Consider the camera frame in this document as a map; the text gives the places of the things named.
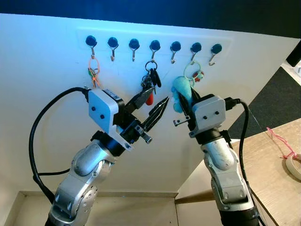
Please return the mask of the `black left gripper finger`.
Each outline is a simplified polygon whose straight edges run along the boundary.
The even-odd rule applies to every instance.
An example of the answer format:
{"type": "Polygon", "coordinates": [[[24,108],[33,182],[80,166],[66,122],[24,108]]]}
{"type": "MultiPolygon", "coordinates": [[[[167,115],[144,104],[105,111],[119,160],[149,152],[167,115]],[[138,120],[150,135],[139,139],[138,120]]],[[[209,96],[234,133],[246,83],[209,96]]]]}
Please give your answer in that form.
{"type": "Polygon", "coordinates": [[[126,104],[125,112],[132,113],[134,110],[137,110],[142,107],[149,99],[151,94],[154,92],[155,87],[150,87],[143,89],[141,92],[137,93],[132,99],[126,104]]]}
{"type": "Polygon", "coordinates": [[[159,103],[157,103],[149,112],[149,116],[142,123],[142,129],[148,132],[152,129],[152,127],[159,121],[159,119],[163,116],[163,112],[167,108],[169,97],[165,97],[159,103]]]}

